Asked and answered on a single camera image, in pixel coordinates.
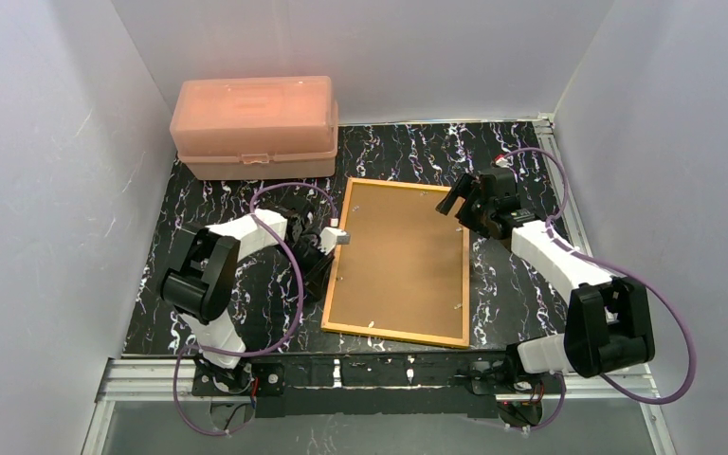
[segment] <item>white wall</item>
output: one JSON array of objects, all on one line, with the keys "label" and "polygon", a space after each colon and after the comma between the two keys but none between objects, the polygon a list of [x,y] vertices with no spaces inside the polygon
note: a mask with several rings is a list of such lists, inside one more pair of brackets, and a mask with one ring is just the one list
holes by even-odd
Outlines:
[{"label": "white wall", "polygon": [[190,79],[330,76],[346,123],[552,112],[611,0],[113,0],[173,107]]},{"label": "white wall", "polygon": [[169,170],[109,0],[0,2],[0,453],[79,453]]},{"label": "white wall", "polygon": [[[728,2],[619,0],[556,116],[597,255],[640,270],[693,328],[694,388],[664,407],[680,453],[728,453]],[[661,305],[662,390],[685,371]]]}]

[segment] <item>metal frame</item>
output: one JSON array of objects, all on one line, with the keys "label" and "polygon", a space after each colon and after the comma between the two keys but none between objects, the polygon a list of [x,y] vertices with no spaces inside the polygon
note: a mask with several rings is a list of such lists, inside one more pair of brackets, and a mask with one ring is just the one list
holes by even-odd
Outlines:
[{"label": "metal frame", "polygon": [[[527,118],[523,121],[532,121],[540,148],[551,152],[561,159],[556,146],[553,124],[547,117],[539,119]],[[550,173],[557,199],[561,200],[564,186],[561,175]],[[571,243],[592,254],[585,229],[579,215],[577,204],[571,195],[569,206],[563,214],[565,228],[571,238]],[[221,396],[202,397],[191,395],[195,366],[192,362],[183,362],[177,378],[178,398],[181,401],[207,401],[207,402],[242,402],[245,397]],[[91,420],[88,434],[82,447],[82,454],[101,455],[117,401],[173,401],[172,381],[174,374],[174,360],[170,358],[148,358],[127,356],[120,360],[108,362],[104,378],[102,379],[96,399],[96,408]],[[622,386],[638,394],[659,396],[654,378],[648,365],[640,365],[611,374],[612,378]],[[613,389],[604,380],[595,377],[586,379],[578,375],[565,377],[568,388],[566,397],[569,399],[627,399],[620,392]],[[515,395],[496,395],[498,400],[511,400]],[[558,395],[546,395],[546,400],[556,400]],[[658,406],[641,404],[641,413],[646,421],[651,443],[657,455],[675,455],[668,428],[665,425],[663,414]]]}]

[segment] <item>marble surface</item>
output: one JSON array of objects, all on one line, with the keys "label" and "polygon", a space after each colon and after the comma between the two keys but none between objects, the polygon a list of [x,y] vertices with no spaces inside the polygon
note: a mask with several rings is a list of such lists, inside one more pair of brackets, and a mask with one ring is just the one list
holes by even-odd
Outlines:
[{"label": "marble surface", "polygon": [[[530,122],[343,127],[339,129],[336,174],[306,181],[330,192],[341,209],[348,176],[451,185],[463,172],[488,167],[491,157],[501,151],[525,146],[537,146]],[[554,212],[556,198],[543,160],[534,154],[519,158],[513,166],[525,203],[540,214]],[[174,162],[125,340],[126,355],[173,355],[184,343],[193,341],[188,325],[155,294],[173,235],[186,222],[210,225],[244,215],[252,193],[269,183],[201,182],[185,165]],[[306,189],[272,191],[262,200],[277,202],[294,196],[316,201],[321,218],[329,215],[328,205]],[[558,230],[564,234],[563,226]],[[471,349],[502,349],[519,340],[563,330],[565,303],[534,268],[497,241],[471,233],[470,242]],[[291,322],[297,286],[288,261],[275,248],[246,258],[236,276],[229,312],[248,350],[262,349],[278,340]],[[322,305],[322,301],[306,305],[298,333],[282,352],[443,349],[322,332]]]}]

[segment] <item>brown board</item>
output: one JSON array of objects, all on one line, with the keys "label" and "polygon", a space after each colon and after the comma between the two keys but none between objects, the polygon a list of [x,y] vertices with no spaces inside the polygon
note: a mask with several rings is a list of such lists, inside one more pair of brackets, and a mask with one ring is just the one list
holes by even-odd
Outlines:
[{"label": "brown board", "polygon": [[322,329],[466,348],[469,239],[447,187],[350,178]]}]

